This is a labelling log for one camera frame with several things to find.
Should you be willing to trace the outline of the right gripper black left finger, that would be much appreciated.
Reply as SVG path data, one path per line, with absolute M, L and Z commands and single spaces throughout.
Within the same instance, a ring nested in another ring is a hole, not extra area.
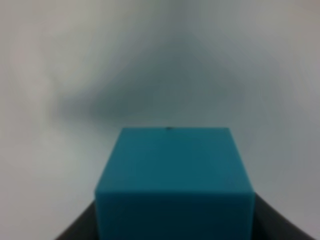
M 56 240 L 98 240 L 96 205 L 93 201 Z

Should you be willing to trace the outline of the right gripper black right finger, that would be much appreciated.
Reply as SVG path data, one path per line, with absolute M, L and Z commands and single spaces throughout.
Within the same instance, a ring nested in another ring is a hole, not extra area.
M 309 234 L 287 220 L 262 197 L 255 195 L 253 240 L 312 240 Z

